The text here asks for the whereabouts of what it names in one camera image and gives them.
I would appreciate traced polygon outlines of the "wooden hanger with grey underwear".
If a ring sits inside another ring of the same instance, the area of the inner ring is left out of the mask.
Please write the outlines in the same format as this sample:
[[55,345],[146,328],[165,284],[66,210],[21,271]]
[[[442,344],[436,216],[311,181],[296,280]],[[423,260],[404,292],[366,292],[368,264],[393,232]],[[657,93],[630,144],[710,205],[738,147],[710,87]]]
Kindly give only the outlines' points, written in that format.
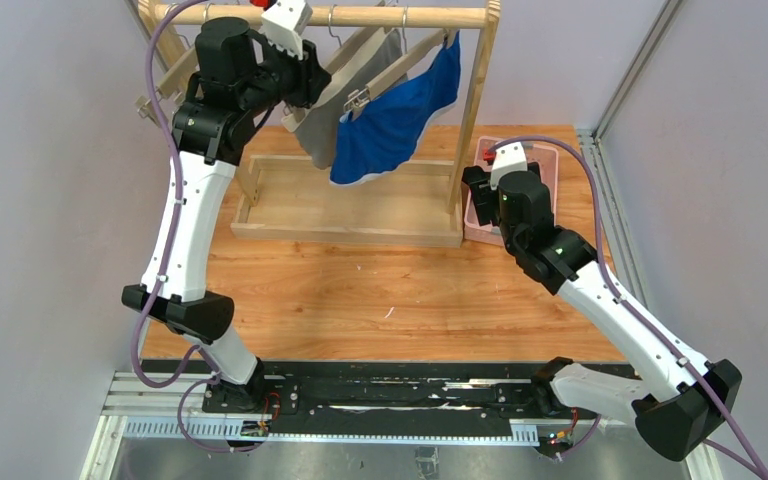
[[313,113],[335,108],[337,116],[351,94],[360,92],[404,53],[402,35],[397,29],[361,27],[357,29],[324,64],[331,81],[318,101],[309,108],[286,107],[284,128],[295,132]]

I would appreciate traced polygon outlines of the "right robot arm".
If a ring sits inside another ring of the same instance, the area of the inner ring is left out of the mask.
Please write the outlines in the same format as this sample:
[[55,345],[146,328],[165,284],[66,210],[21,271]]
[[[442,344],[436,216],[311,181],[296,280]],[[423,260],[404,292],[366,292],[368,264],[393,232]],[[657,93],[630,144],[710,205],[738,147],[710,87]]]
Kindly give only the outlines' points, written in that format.
[[549,189],[535,170],[512,171],[493,183],[473,166],[462,182],[480,224],[500,228],[505,250],[526,276],[587,317],[635,370],[626,378],[557,357],[532,378],[544,413],[577,408],[607,416],[634,427],[671,461],[685,459],[724,423],[720,410],[733,407],[740,370],[678,339],[611,272],[601,271],[596,249],[556,225]]

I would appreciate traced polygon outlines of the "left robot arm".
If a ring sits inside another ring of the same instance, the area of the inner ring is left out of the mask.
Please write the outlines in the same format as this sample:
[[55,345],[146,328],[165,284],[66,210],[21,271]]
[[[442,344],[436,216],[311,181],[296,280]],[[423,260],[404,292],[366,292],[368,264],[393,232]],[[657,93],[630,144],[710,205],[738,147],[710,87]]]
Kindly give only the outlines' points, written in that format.
[[189,340],[214,372],[212,393],[251,411],[265,397],[264,366],[232,328],[233,300],[206,286],[207,260],[224,195],[245,146],[279,104],[309,107],[330,82],[308,17],[265,13],[254,29],[237,17],[205,22],[195,40],[199,68],[164,134],[171,178],[155,250],[122,303]]

